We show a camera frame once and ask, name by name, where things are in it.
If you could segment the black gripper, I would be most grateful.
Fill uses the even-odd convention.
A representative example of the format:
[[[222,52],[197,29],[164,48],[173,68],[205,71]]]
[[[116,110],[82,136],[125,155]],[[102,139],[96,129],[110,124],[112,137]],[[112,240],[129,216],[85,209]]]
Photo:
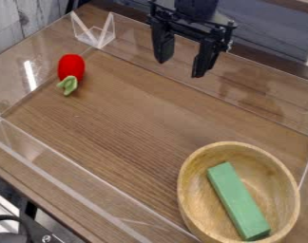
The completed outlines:
[[[233,44],[239,24],[218,12],[218,0],[149,0],[154,57],[160,64],[174,54],[174,34],[200,42],[193,60],[193,77],[201,78],[216,64],[220,50]]]

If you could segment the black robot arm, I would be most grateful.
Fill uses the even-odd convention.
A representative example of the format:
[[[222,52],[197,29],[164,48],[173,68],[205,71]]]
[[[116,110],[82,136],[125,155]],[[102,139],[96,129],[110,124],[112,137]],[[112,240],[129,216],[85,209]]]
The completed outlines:
[[[218,13],[218,0],[149,0],[154,57],[164,64],[174,54],[176,35],[200,43],[193,59],[193,78],[214,67],[221,52],[233,45],[237,23]]]

